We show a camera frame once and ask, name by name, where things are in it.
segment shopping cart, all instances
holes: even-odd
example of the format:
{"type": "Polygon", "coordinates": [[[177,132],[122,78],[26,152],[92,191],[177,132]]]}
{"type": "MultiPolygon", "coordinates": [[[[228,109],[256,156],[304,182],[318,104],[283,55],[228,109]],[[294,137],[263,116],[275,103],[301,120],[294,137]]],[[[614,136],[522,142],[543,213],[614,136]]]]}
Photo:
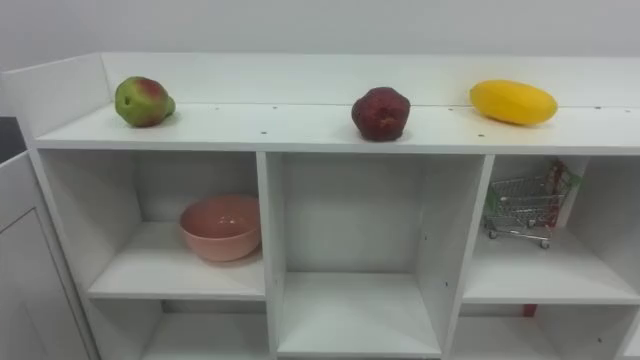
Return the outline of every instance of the shopping cart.
{"type": "Polygon", "coordinates": [[[562,205],[579,181],[555,160],[544,176],[492,182],[484,217],[489,238],[509,235],[537,240],[548,249],[562,205]]]}

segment yellow fruit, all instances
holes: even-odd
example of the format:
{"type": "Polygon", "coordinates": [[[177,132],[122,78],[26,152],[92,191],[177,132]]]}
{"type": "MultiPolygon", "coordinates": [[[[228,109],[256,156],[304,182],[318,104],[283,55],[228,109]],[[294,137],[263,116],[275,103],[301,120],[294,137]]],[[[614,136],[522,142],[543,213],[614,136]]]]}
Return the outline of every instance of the yellow fruit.
{"type": "Polygon", "coordinates": [[[558,110],[549,93],[515,81],[483,81],[471,89],[470,95],[471,103],[482,114],[518,125],[539,124],[558,110]]]}

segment bowl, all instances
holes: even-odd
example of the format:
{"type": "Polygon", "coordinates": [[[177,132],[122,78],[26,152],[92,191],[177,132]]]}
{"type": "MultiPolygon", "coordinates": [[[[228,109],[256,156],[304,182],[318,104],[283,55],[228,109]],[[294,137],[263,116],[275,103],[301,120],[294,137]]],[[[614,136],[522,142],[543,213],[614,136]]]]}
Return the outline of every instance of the bowl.
{"type": "Polygon", "coordinates": [[[224,195],[190,205],[180,217],[187,246],[209,261],[232,261],[260,244],[258,199],[224,195]]]}

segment white wall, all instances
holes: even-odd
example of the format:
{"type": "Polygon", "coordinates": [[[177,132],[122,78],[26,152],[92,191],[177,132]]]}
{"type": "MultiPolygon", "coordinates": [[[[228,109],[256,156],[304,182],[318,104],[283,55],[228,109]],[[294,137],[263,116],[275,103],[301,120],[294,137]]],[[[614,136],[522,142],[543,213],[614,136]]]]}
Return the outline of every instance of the white wall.
{"type": "Polygon", "coordinates": [[[2,0],[0,66],[98,50],[640,56],[638,14],[637,0],[2,0]]]}

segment shelf top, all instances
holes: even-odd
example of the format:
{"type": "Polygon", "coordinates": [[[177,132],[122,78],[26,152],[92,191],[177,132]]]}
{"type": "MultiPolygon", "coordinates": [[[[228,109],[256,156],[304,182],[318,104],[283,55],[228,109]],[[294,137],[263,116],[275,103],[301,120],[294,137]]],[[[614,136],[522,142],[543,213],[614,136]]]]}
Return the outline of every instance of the shelf top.
{"type": "Polygon", "coordinates": [[[440,357],[411,275],[288,273],[278,353],[287,357],[440,357]]]}
{"type": "Polygon", "coordinates": [[[640,304],[638,295],[565,229],[551,247],[480,232],[463,301],[475,304],[640,304]]]}
{"type": "Polygon", "coordinates": [[[262,254],[207,263],[175,223],[143,223],[89,288],[92,298],[264,301],[262,254]]]}
{"type": "Polygon", "coordinates": [[[640,109],[561,108],[520,127],[466,106],[414,106],[395,142],[363,140],[347,105],[178,104],[165,123],[128,126],[104,106],[36,137],[39,148],[278,152],[640,155],[640,109]]]}
{"type": "Polygon", "coordinates": [[[463,317],[453,349],[453,360],[560,359],[531,318],[463,317]]]}

